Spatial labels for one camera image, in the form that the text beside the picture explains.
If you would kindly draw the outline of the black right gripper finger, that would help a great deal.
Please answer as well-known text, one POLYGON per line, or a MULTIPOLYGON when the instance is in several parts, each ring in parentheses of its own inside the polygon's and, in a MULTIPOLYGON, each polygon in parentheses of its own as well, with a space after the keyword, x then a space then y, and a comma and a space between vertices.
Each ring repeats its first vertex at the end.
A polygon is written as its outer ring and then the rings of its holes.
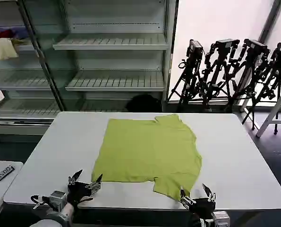
POLYGON ((207 197, 204 198, 204 202, 216 202, 216 193, 212 192, 211 189, 206 186, 204 183, 202 184, 203 190, 207 197))
POLYGON ((194 204, 194 201, 186 195, 183 188, 180 188, 180 203, 186 208, 190 209, 194 204))

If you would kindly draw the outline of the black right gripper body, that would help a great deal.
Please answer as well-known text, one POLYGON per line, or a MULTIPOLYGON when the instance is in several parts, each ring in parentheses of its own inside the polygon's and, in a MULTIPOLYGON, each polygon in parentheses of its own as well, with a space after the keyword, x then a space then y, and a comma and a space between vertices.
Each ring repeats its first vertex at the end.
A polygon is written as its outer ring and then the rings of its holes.
POLYGON ((201 219, 213 219, 212 213, 215 210, 216 202, 209 201, 208 198, 194 199, 188 210, 199 216, 201 219))

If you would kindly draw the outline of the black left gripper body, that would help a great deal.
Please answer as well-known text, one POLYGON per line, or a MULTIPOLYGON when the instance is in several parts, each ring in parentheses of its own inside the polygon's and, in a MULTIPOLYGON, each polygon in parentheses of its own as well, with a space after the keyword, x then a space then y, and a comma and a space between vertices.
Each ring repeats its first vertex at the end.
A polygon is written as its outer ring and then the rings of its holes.
POLYGON ((93 200, 93 198, 90 198, 92 190, 93 187, 88 183, 77 181, 68 183, 67 203, 76 209, 78 204, 93 200))

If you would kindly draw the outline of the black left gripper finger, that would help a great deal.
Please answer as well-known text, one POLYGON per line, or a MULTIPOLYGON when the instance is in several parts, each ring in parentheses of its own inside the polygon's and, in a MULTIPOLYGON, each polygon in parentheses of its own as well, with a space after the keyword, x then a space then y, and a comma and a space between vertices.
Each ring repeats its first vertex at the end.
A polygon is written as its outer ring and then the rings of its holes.
POLYGON ((87 184, 85 188, 87 190, 99 190, 101 188, 101 181, 102 181, 103 174, 100 174, 99 177, 95 182, 92 182, 90 184, 87 184))
POLYGON ((81 173, 82 173, 82 169, 75 172, 72 176, 68 177, 68 185, 75 185, 77 179, 80 177, 81 173))

